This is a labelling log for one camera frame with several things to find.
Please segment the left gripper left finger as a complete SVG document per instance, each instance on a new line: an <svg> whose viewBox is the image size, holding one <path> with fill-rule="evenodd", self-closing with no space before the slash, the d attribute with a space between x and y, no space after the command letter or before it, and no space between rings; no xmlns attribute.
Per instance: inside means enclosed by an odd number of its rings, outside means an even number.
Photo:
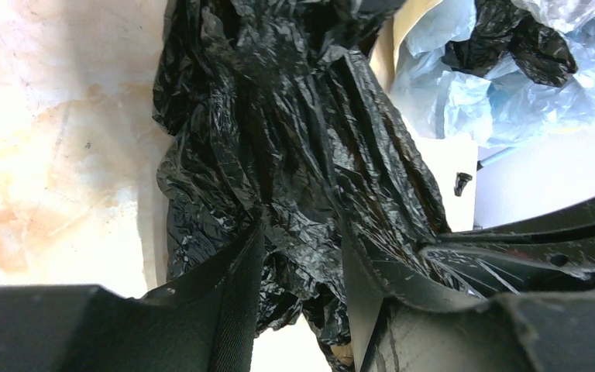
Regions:
<svg viewBox="0 0 595 372"><path fill-rule="evenodd" d="M259 226L142 298L98 285L0 287L0 371L247 371Z"/></svg>

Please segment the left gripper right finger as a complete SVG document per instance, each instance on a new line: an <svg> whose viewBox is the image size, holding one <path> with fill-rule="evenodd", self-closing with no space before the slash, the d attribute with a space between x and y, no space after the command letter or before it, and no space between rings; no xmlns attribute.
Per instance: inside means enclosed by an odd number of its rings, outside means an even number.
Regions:
<svg viewBox="0 0 595 372"><path fill-rule="evenodd" d="M573 240L595 241L595 237ZM595 371L595 291L476 298L346 239L343 271L358 371Z"/></svg>

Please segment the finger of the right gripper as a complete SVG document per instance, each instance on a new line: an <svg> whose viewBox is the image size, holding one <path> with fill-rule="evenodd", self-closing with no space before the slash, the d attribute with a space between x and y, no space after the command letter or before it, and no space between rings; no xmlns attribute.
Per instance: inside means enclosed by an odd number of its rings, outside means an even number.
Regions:
<svg viewBox="0 0 595 372"><path fill-rule="evenodd" d="M498 293L595 291L595 241L513 244L451 243L420 254L476 298Z"/></svg>
<svg viewBox="0 0 595 372"><path fill-rule="evenodd" d="M562 243L595 237L595 197L523 221L465 232L442 234L442 243Z"/></svg>

